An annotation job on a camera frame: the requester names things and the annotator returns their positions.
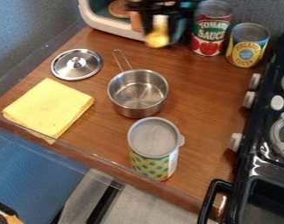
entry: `black stove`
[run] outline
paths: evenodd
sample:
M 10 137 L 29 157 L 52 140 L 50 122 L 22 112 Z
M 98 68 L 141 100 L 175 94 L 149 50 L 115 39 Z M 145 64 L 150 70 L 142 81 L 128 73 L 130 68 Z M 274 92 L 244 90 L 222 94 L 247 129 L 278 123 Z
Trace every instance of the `black stove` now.
M 227 193 L 221 223 L 284 224 L 284 35 L 263 74 L 254 74 L 243 104 L 251 110 L 244 133 L 232 135 L 234 184 L 212 181 L 198 223 L 207 223 L 217 193 Z

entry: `metal saucepan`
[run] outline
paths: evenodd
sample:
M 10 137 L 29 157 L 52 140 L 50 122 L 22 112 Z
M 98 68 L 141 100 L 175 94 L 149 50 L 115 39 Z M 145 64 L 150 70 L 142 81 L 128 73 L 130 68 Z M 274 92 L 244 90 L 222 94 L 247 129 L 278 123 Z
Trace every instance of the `metal saucepan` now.
M 115 52 L 121 53 L 131 70 L 124 71 Z M 169 92 L 167 81 L 154 71 L 132 69 L 119 49 L 113 51 L 113 56 L 122 71 L 110 81 L 107 88 L 115 110 L 130 118 L 152 116 L 159 112 Z

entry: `wooden countertop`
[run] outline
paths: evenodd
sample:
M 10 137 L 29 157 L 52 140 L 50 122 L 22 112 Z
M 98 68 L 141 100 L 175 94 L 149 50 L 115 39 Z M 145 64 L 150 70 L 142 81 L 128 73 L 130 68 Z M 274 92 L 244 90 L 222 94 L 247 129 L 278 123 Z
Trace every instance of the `wooden countertop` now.
M 98 52 L 103 58 L 102 70 L 79 81 L 52 76 L 50 64 L 54 57 L 74 48 Z M 108 82 L 120 73 L 112 56 L 115 48 L 124 51 L 134 68 L 156 71 L 170 85 L 165 107 L 156 116 L 173 122 L 186 137 L 186 143 L 180 149 L 175 174 L 163 183 L 141 180 L 122 167 L 130 167 L 126 135 L 136 120 L 115 112 L 106 94 Z M 184 46 L 151 49 L 141 42 L 86 27 L 0 99 L 1 115 L 3 108 L 46 77 L 95 97 L 95 104 L 60 137 L 68 145 L 47 145 L 5 122 L 0 122 L 0 127 L 197 212 L 212 179 L 231 181 L 235 154 L 227 145 L 231 133 L 244 128 L 247 112 L 241 105 L 254 70 L 258 68 L 234 67 L 223 55 L 199 57 Z

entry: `tomato sauce can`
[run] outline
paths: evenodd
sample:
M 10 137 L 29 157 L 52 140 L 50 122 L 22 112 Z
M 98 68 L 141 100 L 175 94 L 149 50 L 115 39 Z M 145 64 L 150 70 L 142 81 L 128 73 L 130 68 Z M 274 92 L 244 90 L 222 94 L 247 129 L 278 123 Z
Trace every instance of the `tomato sauce can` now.
M 231 31 L 226 59 L 236 67 L 254 67 L 264 56 L 270 32 L 260 24 L 237 24 Z
M 128 132 L 131 167 L 143 177 L 163 181 L 177 166 L 179 147 L 185 142 L 177 127 L 160 117 L 135 122 Z
M 231 18 L 232 8 L 228 3 L 219 0 L 201 2 L 195 14 L 192 50 L 202 56 L 218 55 L 223 49 Z

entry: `white knob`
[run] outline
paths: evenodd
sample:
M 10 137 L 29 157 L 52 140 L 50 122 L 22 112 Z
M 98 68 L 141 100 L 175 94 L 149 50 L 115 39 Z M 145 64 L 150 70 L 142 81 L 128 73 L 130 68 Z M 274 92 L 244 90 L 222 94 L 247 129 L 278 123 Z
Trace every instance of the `white knob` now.
M 243 101 L 243 107 L 250 109 L 252 107 L 254 97 L 255 97 L 255 92 L 247 91 Z
M 260 73 L 254 73 L 249 83 L 249 88 L 256 90 L 259 86 Z
M 229 143 L 229 149 L 231 149 L 234 152 L 238 151 L 238 147 L 241 144 L 241 140 L 242 140 L 243 135 L 241 133 L 233 133 L 231 135 L 231 140 Z
M 284 107 L 284 99 L 280 95 L 275 95 L 271 100 L 271 108 L 281 110 Z

